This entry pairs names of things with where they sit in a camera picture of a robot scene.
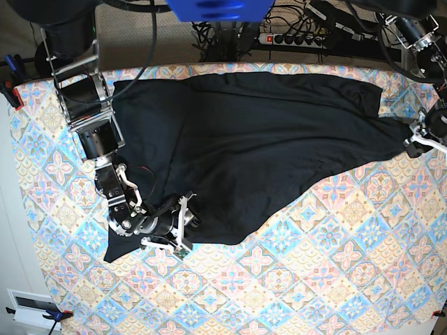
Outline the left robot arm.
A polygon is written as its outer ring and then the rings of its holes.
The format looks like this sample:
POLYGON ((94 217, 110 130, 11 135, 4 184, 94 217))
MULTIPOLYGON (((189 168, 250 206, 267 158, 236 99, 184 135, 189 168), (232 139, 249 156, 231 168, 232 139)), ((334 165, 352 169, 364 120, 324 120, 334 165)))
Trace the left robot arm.
POLYGON ((392 26, 398 31, 395 37, 402 49, 415 57, 420 75, 414 75, 392 60, 379 33, 379 45, 386 61, 410 80, 432 85, 439 97, 430 110, 418 111, 418 118, 409 125, 411 136, 404 141, 404 149, 410 158, 417 158, 431 149, 446 153, 446 38, 437 32, 439 24, 431 15, 424 20, 385 16, 381 28, 392 26))

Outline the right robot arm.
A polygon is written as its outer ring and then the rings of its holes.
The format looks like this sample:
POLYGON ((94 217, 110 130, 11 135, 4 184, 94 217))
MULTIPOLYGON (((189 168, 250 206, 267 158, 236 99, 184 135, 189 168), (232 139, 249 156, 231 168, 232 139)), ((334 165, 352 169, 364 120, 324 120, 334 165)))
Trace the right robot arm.
POLYGON ((82 159, 94 162, 96 191, 108 201, 110 229, 122 237, 140 236, 142 249, 165 249, 183 259, 193 249, 185 228, 198 224, 188 208, 194 194, 172 195, 155 209, 128 178, 127 165, 115 161, 125 140, 99 70, 94 10, 61 24, 44 24, 41 34, 69 131, 79 138, 82 159))

